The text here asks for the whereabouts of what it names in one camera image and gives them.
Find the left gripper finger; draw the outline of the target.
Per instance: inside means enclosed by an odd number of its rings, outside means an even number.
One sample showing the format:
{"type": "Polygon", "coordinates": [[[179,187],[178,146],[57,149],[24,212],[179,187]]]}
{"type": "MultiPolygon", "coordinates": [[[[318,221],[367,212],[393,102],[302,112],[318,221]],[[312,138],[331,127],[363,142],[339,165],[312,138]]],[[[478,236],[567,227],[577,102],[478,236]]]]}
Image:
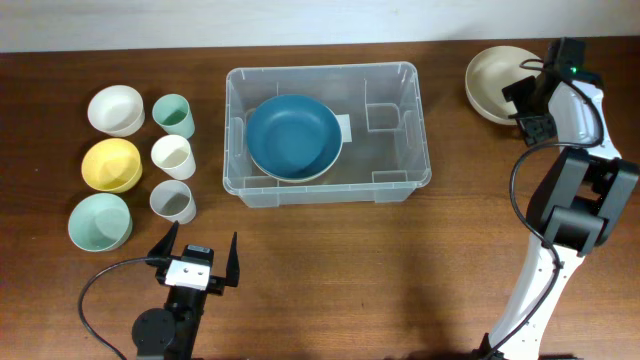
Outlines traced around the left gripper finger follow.
{"type": "Polygon", "coordinates": [[[237,233],[233,234],[225,275],[226,287],[237,287],[240,279],[240,264],[237,252],[237,233]]]}
{"type": "Polygon", "coordinates": [[[147,254],[146,264],[149,266],[165,266],[171,261],[171,252],[175,243],[180,223],[174,221],[166,235],[151,248],[147,254]]]}

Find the beige bowl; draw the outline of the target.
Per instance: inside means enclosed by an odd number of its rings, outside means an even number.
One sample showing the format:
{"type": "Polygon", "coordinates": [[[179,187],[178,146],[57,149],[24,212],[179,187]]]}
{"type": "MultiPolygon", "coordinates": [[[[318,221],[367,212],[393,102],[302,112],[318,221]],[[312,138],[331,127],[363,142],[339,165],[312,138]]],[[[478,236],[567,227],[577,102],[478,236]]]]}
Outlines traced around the beige bowl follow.
{"type": "Polygon", "coordinates": [[[536,72],[519,65],[539,57],[514,46],[495,46],[477,54],[465,73],[465,92],[474,110],[485,119],[505,126],[515,126],[509,116],[516,113],[512,102],[504,99],[502,89],[536,72]]]}

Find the dark blue bowl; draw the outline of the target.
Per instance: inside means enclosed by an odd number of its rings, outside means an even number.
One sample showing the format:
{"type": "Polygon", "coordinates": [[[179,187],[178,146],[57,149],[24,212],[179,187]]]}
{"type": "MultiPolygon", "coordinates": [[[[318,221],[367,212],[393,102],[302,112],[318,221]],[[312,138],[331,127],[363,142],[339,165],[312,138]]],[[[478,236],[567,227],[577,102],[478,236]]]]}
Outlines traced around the dark blue bowl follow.
{"type": "Polygon", "coordinates": [[[311,97],[296,94],[279,95],[259,105],[248,120],[246,140],[249,153],[267,146],[343,146],[334,112],[311,97]]]}

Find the cream bowl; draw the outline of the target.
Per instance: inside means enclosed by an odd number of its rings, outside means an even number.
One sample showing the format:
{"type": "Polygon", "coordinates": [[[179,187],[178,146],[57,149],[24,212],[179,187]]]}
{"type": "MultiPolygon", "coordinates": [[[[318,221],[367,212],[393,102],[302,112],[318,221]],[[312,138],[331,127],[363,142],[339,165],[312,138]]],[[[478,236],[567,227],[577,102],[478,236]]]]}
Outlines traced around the cream bowl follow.
{"type": "Polygon", "coordinates": [[[267,146],[250,153],[255,165],[265,174],[290,183],[308,182],[325,174],[343,150],[334,147],[267,146]]]}

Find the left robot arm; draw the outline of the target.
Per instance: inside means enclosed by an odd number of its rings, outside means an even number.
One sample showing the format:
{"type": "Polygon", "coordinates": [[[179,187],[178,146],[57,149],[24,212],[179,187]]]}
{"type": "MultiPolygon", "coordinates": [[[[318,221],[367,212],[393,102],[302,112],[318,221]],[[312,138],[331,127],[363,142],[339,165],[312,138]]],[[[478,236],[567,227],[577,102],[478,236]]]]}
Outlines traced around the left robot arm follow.
{"type": "Polygon", "coordinates": [[[192,356],[206,299],[237,287],[240,265],[237,237],[231,240],[225,275],[211,273],[214,251],[186,245],[181,255],[172,254],[179,223],[148,252],[146,264],[156,269],[159,284],[169,288],[163,307],[143,312],[132,327],[138,359],[189,359],[192,356]]]}

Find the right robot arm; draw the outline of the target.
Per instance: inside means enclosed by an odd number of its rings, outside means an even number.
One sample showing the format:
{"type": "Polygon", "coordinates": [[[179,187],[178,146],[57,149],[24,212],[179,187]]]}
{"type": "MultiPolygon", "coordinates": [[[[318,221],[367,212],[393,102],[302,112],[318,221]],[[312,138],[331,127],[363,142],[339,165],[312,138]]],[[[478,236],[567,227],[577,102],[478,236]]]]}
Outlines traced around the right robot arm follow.
{"type": "Polygon", "coordinates": [[[510,119],[533,153],[560,154],[516,216],[529,230],[526,260],[507,307],[474,350],[477,359],[537,359],[546,326],[584,258],[604,244],[639,181],[610,139],[599,75],[584,68],[585,44],[553,41],[544,59],[524,59],[529,76],[502,88],[510,119]]]}

